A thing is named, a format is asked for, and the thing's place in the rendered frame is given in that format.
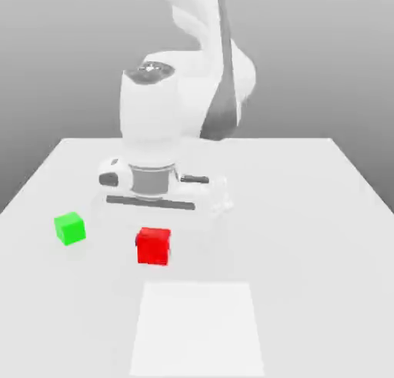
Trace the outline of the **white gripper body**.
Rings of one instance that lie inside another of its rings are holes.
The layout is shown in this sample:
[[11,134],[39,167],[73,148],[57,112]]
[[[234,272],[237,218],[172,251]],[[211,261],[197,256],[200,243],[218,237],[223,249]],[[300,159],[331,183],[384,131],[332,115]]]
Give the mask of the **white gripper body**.
[[95,236],[135,236],[142,228],[170,229],[174,233],[204,232],[205,213],[130,204],[123,196],[99,192],[91,202],[91,234]]

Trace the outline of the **small red cube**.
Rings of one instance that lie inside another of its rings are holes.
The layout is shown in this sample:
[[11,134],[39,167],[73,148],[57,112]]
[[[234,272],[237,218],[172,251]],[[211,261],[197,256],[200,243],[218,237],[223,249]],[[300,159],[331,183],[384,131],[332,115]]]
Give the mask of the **small red cube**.
[[142,227],[135,238],[138,263],[167,266],[171,234],[170,229]]

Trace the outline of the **small green cube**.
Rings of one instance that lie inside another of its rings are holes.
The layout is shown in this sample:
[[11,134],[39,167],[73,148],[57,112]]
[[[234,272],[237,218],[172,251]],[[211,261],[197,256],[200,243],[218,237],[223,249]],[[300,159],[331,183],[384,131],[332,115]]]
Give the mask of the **small green cube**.
[[85,223],[76,212],[55,217],[54,225],[56,235],[64,246],[69,246],[86,238]]

